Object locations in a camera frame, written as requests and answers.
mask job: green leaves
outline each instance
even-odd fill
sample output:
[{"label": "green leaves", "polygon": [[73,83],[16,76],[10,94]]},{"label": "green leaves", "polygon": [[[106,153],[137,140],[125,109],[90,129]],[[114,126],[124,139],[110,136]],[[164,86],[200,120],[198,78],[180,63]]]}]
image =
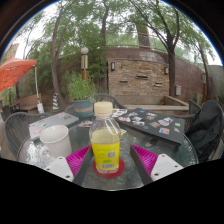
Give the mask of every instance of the green leaves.
[{"label": "green leaves", "polygon": [[81,75],[71,74],[68,85],[69,96],[72,100],[92,99],[96,93],[96,88],[91,79],[88,82],[82,79]]}]

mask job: lamp post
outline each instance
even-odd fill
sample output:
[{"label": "lamp post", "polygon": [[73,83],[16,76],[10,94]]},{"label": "lamp post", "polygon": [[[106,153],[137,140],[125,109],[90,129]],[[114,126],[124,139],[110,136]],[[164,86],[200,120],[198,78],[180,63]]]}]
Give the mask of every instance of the lamp post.
[{"label": "lamp post", "polygon": [[85,81],[88,81],[88,52],[89,49],[87,47],[81,49],[81,75]]}]

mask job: white mug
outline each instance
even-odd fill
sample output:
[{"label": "white mug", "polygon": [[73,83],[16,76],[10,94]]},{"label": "white mug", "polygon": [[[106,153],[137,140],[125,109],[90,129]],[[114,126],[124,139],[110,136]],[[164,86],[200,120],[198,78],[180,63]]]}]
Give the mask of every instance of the white mug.
[{"label": "white mug", "polygon": [[51,157],[67,157],[72,154],[69,130],[64,125],[55,125],[46,128],[40,133],[40,141],[44,146],[40,149],[39,155],[43,158],[43,152],[47,150]]}]

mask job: bottle cap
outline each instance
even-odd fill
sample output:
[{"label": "bottle cap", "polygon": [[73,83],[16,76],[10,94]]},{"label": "bottle cap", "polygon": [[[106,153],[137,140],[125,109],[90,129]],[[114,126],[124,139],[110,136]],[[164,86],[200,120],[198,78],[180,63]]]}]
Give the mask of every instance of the bottle cap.
[{"label": "bottle cap", "polygon": [[109,117],[113,113],[113,105],[111,102],[94,103],[94,112],[97,117]]}]

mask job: pink object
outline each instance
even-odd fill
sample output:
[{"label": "pink object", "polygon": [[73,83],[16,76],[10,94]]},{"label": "pink object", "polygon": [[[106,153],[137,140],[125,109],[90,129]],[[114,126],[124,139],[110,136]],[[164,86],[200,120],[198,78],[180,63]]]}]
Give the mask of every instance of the pink object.
[{"label": "pink object", "polygon": [[153,170],[153,167],[155,166],[155,163],[158,159],[158,155],[156,155],[146,149],[143,149],[139,146],[136,146],[136,145],[131,145],[131,146],[137,152],[145,170],[147,171],[147,173],[150,176],[151,172]]},{"label": "pink object", "polygon": [[79,171],[82,162],[85,158],[86,153],[89,151],[89,149],[91,148],[91,145],[79,149],[78,151],[72,153],[70,156],[66,157],[66,161],[75,177],[75,175],[77,174],[77,172]]}]

